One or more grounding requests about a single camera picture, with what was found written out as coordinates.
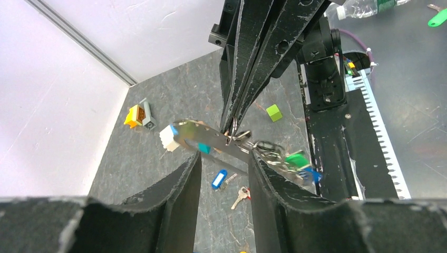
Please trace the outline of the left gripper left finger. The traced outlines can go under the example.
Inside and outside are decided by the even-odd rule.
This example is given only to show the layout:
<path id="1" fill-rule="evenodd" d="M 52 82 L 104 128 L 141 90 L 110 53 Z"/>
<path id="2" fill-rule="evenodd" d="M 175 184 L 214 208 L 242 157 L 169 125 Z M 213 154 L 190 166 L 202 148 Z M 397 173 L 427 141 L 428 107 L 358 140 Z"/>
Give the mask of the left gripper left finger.
<path id="1" fill-rule="evenodd" d="M 199 153 L 119 205 L 91 197 L 1 199 L 1 252 L 193 252 Z"/>

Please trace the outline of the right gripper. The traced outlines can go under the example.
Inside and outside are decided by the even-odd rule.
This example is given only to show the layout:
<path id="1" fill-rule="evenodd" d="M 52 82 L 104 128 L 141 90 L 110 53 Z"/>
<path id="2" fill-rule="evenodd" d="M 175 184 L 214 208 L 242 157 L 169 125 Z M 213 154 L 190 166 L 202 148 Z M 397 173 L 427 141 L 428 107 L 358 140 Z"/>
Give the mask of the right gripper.
<path id="1" fill-rule="evenodd" d="M 296 52 L 330 1 L 225 0 L 208 42 L 225 47 L 221 58 L 223 109 L 219 131 L 236 133 L 239 124 L 274 71 Z"/>

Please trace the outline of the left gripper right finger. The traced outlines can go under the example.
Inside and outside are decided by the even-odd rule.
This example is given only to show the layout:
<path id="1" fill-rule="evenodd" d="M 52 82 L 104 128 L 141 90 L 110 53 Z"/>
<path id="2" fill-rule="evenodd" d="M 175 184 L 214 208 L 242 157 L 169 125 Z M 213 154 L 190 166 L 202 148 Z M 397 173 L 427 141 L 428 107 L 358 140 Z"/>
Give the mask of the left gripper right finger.
<path id="1" fill-rule="evenodd" d="M 333 202 L 287 180 L 252 151 L 257 252 L 446 252 L 446 200 Z"/>

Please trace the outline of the metal keyring plate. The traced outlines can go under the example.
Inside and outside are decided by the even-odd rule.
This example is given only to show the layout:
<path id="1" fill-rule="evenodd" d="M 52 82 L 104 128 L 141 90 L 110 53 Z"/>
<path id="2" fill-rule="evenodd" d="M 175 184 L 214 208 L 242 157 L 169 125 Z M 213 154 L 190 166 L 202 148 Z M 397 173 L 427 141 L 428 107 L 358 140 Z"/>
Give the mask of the metal keyring plate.
<path id="1" fill-rule="evenodd" d="M 236 136 L 226 136 L 205 124 L 189 119 L 175 121 L 168 126 L 168 129 L 173 134 L 173 141 L 187 150 L 197 151 L 198 148 L 192 145 L 195 142 L 217 149 L 245 163 L 249 160 L 252 148 L 252 143 L 248 141 L 252 135 L 249 130 L 242 131 Z"/>

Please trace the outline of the red key tag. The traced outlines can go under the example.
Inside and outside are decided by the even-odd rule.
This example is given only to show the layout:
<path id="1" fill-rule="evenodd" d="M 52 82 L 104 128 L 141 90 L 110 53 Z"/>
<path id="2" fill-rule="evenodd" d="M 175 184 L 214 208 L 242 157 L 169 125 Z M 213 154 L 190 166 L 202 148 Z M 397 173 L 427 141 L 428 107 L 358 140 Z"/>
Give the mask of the red key tag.
<path id="1" fill-rule="evenodd" d="M 245 189 L 245 193 L 247 194 L 247 198 L 250 200 L 250 199 L 251 199 L 250 189 L 249 189 L 249 188 L 246 188 L 246 189 Z"/>

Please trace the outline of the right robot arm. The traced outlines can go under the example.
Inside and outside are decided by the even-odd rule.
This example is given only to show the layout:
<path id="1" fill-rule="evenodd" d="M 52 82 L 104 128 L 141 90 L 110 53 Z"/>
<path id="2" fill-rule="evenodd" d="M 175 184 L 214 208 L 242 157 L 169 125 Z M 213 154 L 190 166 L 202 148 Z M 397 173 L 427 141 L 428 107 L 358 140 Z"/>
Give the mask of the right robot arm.
<path id="1" fill-rule="evenodd" d="M 305 67 L 312 109 L 345 103 L 339 30 L 324 12 L 330 1 L 225 1 L 209 42 L 223 48 L 219 130 L 237 131 L 249 107 L 292 61 Z"/>

